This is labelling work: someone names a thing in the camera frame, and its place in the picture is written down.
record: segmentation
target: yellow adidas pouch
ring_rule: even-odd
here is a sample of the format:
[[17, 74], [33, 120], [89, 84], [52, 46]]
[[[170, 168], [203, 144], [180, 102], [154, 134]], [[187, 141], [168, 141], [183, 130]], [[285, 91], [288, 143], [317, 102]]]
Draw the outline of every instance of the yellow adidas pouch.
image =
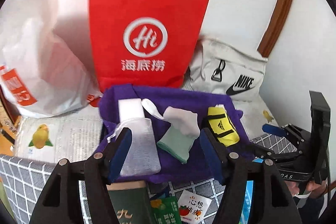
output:
[[206, 119], [212, 133], [226, 147], [234, 145], [239, 141], [236, 128], [232, 124], [224, 107], [209, 107]]

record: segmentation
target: haidilao logo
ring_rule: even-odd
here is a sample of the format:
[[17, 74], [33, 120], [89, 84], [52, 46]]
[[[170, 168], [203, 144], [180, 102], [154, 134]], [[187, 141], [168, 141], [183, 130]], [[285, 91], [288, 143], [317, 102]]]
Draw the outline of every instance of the haidilao logo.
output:
[[166, 47], [168, 33], [155, 18], [141, 17], [131, 22], [124, 32], [124, 44], [137, 57], [158, 55]]

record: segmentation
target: yellow bird illustration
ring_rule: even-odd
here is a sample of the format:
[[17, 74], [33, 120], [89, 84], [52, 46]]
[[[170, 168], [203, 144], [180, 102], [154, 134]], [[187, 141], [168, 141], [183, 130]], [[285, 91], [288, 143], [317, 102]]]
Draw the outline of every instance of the yellow bird illustration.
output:
[[274, 120], [274, 118], [267, 112], [267, 110], [264, 110], [263, 112], [264, 117], [267, 120], [267, 123], [270, 123], [272, 120]]
[[41, 124], [33, 134], [33, 138], [28, 147], [32, 146], [35, 146], [37, 149], [41, 149], [44, 146], [53, 146], [49, 140], [49, 129], [46, 124]]

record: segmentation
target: orange print on plastic bag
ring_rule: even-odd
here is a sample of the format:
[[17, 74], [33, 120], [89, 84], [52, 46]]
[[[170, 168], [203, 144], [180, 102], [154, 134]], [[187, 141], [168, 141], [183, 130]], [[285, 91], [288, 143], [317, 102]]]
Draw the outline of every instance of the orange print on plastic bag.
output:
[[29, 93], [15, 69], [4, 73], [1, 75], [1, 78], [10, 92], [14, 95], [19, 105], [28, 106], [37, 102], [37, 100]]

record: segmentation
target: green packet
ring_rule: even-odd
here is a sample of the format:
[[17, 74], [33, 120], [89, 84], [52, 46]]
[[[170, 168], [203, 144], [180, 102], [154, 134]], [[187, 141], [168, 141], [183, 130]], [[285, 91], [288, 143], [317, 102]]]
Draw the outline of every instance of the green packet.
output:
[[182, 224], [176, 197], [151, 201], [157, 224]]

